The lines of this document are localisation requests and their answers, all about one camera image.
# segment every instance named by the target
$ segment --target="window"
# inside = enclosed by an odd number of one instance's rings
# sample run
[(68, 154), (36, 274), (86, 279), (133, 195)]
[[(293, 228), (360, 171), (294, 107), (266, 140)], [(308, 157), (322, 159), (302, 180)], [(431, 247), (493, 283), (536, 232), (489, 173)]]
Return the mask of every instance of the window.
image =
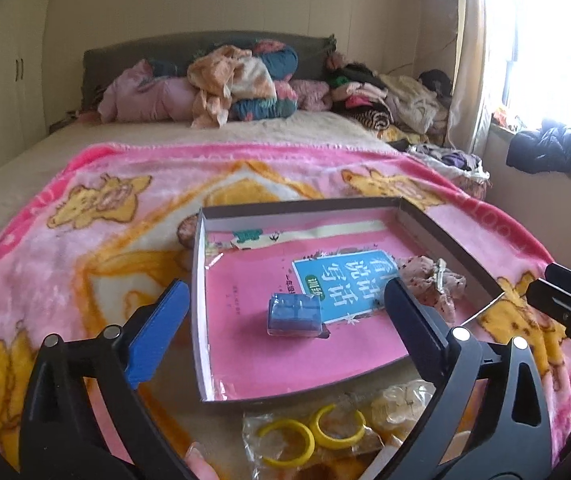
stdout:
[(571, 124), (571, 0), (503, 1), (503, 102), (529, 128)]

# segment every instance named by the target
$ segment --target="yellow bracelet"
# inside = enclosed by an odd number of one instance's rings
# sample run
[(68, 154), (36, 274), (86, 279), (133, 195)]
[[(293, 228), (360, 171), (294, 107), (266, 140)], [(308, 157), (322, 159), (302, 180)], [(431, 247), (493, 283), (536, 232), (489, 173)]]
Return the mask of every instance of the yellow bracelet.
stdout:
[(353, 436), (348, 438), (332, 438), (331, 436), (326, 435), (323, 433), (321, 428), (319, 427), (319, 421), (321, 420), (322, 416), (326, 413), (331, 412), (337, 407), (336, 404), (329, 404), (324, 408), (320, 409), (314, 417), (312, 417), (312, 422), (310, 423), (310, 430), (314, 436), (315, 441), (319, 446), (325, 447), (326, 449), (347, 449), (348, 447), (354, 446), (357, 442), (359, 442), (365, 436), (365, 417), (363, 413), (359, 410), (355, 412), (357, 417), (357, 422), (361, 425), (361, 428), (355, 433)]
[(312, 453), (314, 453), (314, 437), (312, 436), (312, 431), (298, 420), (282, 418), (281, 420), (275, 420), (271, 424), (261, 428), (258, 432), (259, 438), (265, 437), (270, 431), (280, 430), (281, 428), (290, 428), (291, 430), (299, 433), (305, 441), (305, 451), (301, 456), (293, 458), (292, 460), (275, 460), (274, 458), (265, 456), (263, 457), (263, 462), (269, 466), (278, 467), (280, 469), (294, 469), (301, 467), (310, 460)]

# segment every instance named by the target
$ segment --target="white star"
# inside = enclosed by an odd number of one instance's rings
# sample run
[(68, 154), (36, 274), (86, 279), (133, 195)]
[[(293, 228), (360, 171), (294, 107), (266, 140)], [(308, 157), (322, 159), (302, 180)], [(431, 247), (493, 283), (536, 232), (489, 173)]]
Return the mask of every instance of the white star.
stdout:
[(359, 320), (355, 317), (354, 314), (348, 314), (345, 320), (349, 325), (355, 325), (359, 322)]

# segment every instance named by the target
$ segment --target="blue gripper pad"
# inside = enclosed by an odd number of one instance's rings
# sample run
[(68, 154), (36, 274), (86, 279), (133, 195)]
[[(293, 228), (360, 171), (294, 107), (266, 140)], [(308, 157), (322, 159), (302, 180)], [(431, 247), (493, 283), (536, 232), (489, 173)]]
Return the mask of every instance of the blue gripper pad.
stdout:
[(132, 389), (152, 379), (189, 309), (188, 286), (183, 282), (172, 283), (128, 347), (126, 379)]

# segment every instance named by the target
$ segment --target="curtain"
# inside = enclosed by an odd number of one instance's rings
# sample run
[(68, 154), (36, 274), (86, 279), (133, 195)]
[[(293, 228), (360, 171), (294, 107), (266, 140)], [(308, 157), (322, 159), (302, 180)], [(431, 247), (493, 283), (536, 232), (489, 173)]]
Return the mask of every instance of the curtain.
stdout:
[(486, 0), (459, 0), (459, 41), (447, 141), (483, 155), (491, 118)]

